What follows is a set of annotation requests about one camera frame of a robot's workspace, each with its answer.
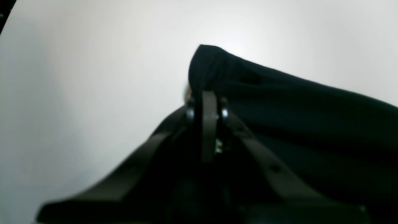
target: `white wall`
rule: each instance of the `white wall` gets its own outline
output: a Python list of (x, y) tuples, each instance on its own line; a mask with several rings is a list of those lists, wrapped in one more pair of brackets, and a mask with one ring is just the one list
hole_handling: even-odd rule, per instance
[(211, 44), (398, 106), (396, 0), (18, 0), (0, 35), (0, 223), (95, 183)]

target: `black fabric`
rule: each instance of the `black fabric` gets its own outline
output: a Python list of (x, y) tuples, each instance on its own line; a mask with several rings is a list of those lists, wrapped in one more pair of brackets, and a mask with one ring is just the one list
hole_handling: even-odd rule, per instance
[(398, 201), (398, 108), (201, 45), (193, 95), (212, 90), (308, 184), (336, 200)]

